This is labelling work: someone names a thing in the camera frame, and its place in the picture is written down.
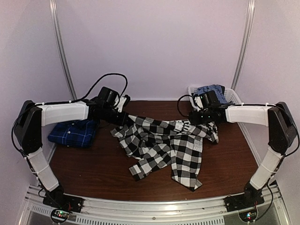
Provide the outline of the white plastic laundry basket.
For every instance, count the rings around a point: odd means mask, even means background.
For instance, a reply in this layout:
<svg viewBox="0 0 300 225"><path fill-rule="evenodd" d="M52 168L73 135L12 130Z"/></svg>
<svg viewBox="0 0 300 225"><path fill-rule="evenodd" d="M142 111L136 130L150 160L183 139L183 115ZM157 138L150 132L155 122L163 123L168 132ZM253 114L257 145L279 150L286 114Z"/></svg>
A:
<svg viewBox="0 0 300 225"><path fill-rule="evenodd" d="M226 88L226 87L224 87L222 85L218 85L218 84L202 86L202 87L200 87L200 85L190 85L190 86L188 86L187 90L188 90L188 94L191 96L194 96L194 95L197 96L202 93L213 90L216 92L217 98L219 99L219 101L221 103L222 102L237 103L237 104L241 103L239 96L233 89Z"/></svg>

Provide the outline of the blue plaid shirt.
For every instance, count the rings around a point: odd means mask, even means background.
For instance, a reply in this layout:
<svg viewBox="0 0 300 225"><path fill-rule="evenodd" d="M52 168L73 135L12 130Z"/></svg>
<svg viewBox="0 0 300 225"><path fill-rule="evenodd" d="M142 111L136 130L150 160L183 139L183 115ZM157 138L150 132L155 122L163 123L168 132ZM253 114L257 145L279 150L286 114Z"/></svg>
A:
<svg viewBox="0 0 300 225"><path fill-rule="evenodd" d="M76 148L92 146L99 122L96 120L72 120L59 122L49 133L50 142Z"/></svg>

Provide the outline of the black white checked shirt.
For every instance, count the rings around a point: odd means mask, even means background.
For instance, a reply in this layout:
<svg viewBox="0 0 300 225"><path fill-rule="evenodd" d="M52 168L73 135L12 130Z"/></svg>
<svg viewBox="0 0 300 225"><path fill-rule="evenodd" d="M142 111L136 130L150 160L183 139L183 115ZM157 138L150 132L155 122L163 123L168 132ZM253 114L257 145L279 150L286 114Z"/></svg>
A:
<svg viewBox="0 0 300 225"><path fill-rule="evenodd" d="M171 166L171 178L191 191L202 183L198 174L202 163L203 140L218 143L214 122L192 125L188 120L155 120L129 116L129 122L111 131L120 146L137 163L129 168L136 181Z"/></svg>

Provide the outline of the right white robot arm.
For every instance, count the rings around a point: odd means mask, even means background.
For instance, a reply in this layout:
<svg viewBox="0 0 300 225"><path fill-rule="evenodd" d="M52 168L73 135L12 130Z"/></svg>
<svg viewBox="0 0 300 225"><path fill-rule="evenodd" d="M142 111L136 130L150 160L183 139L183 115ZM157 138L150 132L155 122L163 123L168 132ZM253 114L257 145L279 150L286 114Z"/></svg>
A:
<svg viewBox="0 0 300 225"><path fill-rule="evenodd" d="M240 203L250 207L258 200L258 192L279 169L287 150L299 132L285 102L275 105L265 104L222 104L215 92L209 91L196 98L197 109L190 112L188 119L193 125L209 122L247 123L266 126L269 129L267 153L257 171L245 187L246 193L240 197Z"/></svg>

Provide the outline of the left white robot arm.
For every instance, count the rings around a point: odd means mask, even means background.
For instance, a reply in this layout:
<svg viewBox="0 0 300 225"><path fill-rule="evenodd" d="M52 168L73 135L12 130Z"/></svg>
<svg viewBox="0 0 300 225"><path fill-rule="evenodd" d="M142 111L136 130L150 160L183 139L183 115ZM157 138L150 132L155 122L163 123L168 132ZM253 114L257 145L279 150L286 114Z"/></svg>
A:
<svg viewBox="0 0 300 225"><path fill-rule="evenodd" d="M12 139L20 145L17 149L28 162L31 171L51 192L49 200L57 208L67 204L67 197L57 189L60 184L52 172L42 149L42 127L73 120L104 120L110 124L123 126L128 113L123 108L131 100L130 96L120 96L116 91L103 87L98 96L92 99L73 100L54 103L23 103L19 116L12 127Z"/></svg>

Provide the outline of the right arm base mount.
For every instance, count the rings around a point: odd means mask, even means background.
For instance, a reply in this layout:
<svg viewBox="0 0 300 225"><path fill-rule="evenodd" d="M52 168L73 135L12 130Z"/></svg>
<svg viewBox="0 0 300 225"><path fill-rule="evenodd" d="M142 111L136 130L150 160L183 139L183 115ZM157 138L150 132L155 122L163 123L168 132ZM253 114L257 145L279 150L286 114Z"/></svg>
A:
<svg viewBox="0 0 300 225"><path fill-rule="evenodd" d="M247 200L243 194L234 196L229 195L224 198L224 203L227 212L232 212L247 208L253 208L259 204L263 204L264 198L259 196L258 198Z"/></svg>

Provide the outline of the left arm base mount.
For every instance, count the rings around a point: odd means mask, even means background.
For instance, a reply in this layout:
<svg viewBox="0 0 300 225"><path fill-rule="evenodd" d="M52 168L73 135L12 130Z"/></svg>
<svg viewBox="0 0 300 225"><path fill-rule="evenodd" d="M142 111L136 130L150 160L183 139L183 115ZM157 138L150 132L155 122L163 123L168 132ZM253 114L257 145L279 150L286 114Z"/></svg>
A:
<svg viewBox="0 0 300 225"><path fill-rule="evenodd" d="M84 200L80 197L64 195L63 202L57 204L50 197L45 197L43 199L43 204L51 206L53 208L63 209L64 211L80 213L82 211Z"/></svg>

